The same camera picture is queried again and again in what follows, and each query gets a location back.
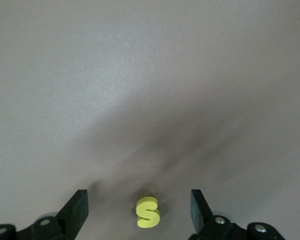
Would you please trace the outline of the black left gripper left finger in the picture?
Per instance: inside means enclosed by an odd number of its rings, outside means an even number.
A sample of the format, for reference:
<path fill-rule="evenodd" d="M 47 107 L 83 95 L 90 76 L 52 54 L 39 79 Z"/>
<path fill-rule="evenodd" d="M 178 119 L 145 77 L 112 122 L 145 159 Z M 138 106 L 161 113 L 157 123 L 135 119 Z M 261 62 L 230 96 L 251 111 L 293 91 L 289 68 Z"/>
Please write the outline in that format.
<path fill-rule="evenodd" d="M 0 224 L 0 240 L 74 240 L 88 218 L 88 191 L 77 190 L 55 216 L 44 216 L 25 229 Z"/>

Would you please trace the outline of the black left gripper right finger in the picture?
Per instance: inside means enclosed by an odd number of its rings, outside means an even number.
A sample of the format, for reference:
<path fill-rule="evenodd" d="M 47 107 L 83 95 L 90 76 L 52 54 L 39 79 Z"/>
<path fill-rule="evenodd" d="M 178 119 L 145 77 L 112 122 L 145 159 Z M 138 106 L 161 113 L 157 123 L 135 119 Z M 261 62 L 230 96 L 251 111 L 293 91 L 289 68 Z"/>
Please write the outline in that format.
<path fill-rule="evenodd" d="M 191 240 L 281 240 L 276 228 L 264 222 L 252 222 L 246 229 L 222 215 L 213 214 L 203 193 L 192 189 L 190 216 L 195 233 Z"/>

